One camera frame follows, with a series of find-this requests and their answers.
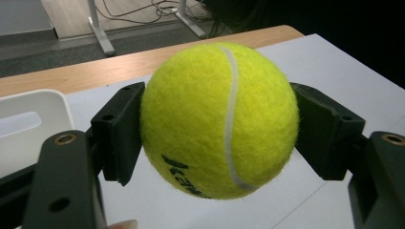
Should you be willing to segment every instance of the gray floor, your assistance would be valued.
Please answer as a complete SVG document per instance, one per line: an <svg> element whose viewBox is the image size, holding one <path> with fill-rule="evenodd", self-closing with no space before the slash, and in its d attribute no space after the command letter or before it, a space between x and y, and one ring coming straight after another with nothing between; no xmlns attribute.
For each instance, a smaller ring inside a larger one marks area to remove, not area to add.
<svg viewBox="0 0 405 229"><path fill-rule="evenodd" d="M210 33L213 22L198 24ZM225 28L215 36L231 34ZM183 23L166 22L153 26L107 33L117 55L153 50L200 40ZM93 35L68 40L57 39L54 31L0 36L0 77L32 73L105 57Z"/></svg>

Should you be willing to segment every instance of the metal table leg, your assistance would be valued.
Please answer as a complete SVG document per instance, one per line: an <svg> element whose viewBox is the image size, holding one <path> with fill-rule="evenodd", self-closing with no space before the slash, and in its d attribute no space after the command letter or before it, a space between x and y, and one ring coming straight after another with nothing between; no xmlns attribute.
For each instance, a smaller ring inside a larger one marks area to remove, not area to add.
<svg viewBox="0 0 405 229"><path fill-rule="evenodd" d="M185 14L186 0L180 0L179 8L177 9L176 16L184 23L191 31L193 31L199 38L206 38L206 34L200 27L191 21Z"/></svg>
<svg viewBox="0 0 405 229"><path fill-rule="evenodd" d="M106 56L114 56L116 54L116 51L114 50L113 45L111 44L110 40L105 34L104 29L100 27L100 23L98 21L96 12L95 0L88 0L87 2L89 3L89 10L90 10L90 17L89 17L90 26L92 27L92 30L96 35L98 43L100 44Z"/></svg>

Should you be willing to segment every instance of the screw hole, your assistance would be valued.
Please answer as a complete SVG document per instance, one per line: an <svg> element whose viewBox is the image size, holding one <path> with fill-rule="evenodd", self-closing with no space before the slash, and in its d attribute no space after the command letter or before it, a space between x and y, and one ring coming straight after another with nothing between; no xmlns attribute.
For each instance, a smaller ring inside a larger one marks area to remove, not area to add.
<svg viewBox="0 0 405 229"><path fill-rule="evenodd" d="M68 198L59 198L51 203L49 210L52 213L58 213L67 208L70 203L71 201Z"/></svg>
<svg viewBox="0 0 405 229"><path fill-rule="evenodd" d="M104 117L102 117L102 119L105 120L105 121L109 121L109 120L111 120L111 119L113 119L113 118L114 118L114 116L113 116L113 115L110 115L110 114L105 115Z"/></svg>
<svg viewBox="0 0 405 229"><path fill-rule="evenodd" d="M74 134L66 134L58 136L53 143L56 145L67 145L73 141L75 141L76 135Z"/></svg>
<svg viewBox="0 0 405 229"><path fill-rule="evenodd" d="M405 138L399 135L383 135L382 138L393 145L405 146Z"/></svg>
<svg viewBox="0 0 405 229"><path fill-rule="evenodd" d="M342 116L343 120L350 121L352 118L350 116Z"/></svg>

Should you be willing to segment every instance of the cable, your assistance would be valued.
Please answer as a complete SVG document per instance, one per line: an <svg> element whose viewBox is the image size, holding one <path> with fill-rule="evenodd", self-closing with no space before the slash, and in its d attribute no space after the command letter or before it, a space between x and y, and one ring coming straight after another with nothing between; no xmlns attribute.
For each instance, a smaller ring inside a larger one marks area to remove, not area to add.
<svg viewBox="0 0 405 229"><path fill-rule="evenodd" d="M163 16L168 16L168 15L171 15L171 14L176 13L175 11L174 11L174 12L171 11L171 9L173 9L173 8L175 8L175 7L160 7L160 4L163 4L163 3L178 3L178 2L162 0L162 1L159 1L159 2L155 3L154 0L151 0L151 4L148 5L148 6L145 6L145 7L136 9L136 10L131 10L131 11L128 11L128 12L125 12L125 13L122 13L122 14L112 14L112 13L110 12L110 10L109 10L107 4L106 4L106 1L103 0L103 4L104 4L104 7L105 7L105 10L107 10L109 16L105 15L104 13L102 13L101 10L100 10L98 7L96 7L96 9L97 9L97 11L101 14L101 16L103 16L103 17L105 17L105 18L107 18L107 19L110 19L110 20L126 21L126 22L132 22L132 23L138 23L138 24L144 24L144 25L146 25L146 24L152 24L152 23L155 23L155 22L159 21ZM136 20L130 20L130 19L125 19L125 18L120 18L120 17L122 17L122 16L131 14L131 13L135 13L135 12L138 12L138 11L141 11L141 10L145 10L145 9L151 8L151 7L155 7L155 8L156 8L156 15L158 16L158 18L155 19L155 20L148 21L148 22L144 22L144 21L136 21Z"/></svg>
<svg viewBox="0 0 405 229"><path fill-rule="evenodd" d="M202 22L208 22L208 21L213 21L213 17L212 14L210 12L207 12L204 15L201 16L196 16L192 9L196 6L198 6L199 4L201 6L203 6L205 8L205 4L203 3L203 0L195 0L197 2L197 4L195 4L194 6L188 7L186 6L186 16L193 22L197 22L197 23L202 23ZM175 14L177 11L173 10L173 9L177 9L177 7L173 7L173 6L162 6L165 3L174 3L174 4L179 4L179 2L177 1L170 1L170 0L161 0L159 2L155 2L155 0L151 0L151 4L147 5L145 7L141 7L139 9L136 10L131 10L125 13L121 13L121 14L112 14L110 12L110 9L107 6L106 0L103 0L103 5L105 10L107 11L108 15L105 15L104 13L101 12L101 10L96 7L97 11L101 14L101 16L109 19L109 20L115 20L115 21L125 21L125 22L131 22L131 23L137 23L137 24L143 24L143 25L147 25L147 24L152 24L155 23L159 20L162 19L163 16L170 16ZM122 16L131 14L131 13L135 13L141 10L145 10L151 7L155 7L155 14L158 18L156 18L155 20L152 21L148 21L148 22L144 22L144 21L136 21L136 20L130 20L130 19L126 19L126 18L120 18ZM214 26L211 30L211 33L209 34L209 37L216 37L219 34L221 34L224 30L226 29L226 26L222 23L215 23L214 22Z"/></svg>

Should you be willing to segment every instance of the white seam line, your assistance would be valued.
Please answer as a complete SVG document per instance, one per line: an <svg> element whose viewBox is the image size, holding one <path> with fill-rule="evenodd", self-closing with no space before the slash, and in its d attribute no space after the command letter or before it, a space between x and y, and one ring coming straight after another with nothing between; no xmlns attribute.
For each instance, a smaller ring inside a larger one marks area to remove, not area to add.
<svg viewBox="0 0 405 229"><path fill-rule="evenodd" d="M233 181L236 183L236 185L238 185L239 187L241 187L242 189L245 189L247 191L256 190L257 189L256 187L245 183L236 174L235 166L234 166L233 160L232 160L231 141L232 141L232 130L233 130L233 119L234 119L236 95L238 92L239 70L238 70L238 62L236 61L235 56L233 55L232 51L225 47L221 47L221 49L225 52L226 57L229 61L229 64L231 67L231 76L232 76L232 82L231 82L232 87L230 90L228 109L226 112L226 120L225 120L224 153L225 153L226 161L228 163L229 173L230 173Z"/></svg>

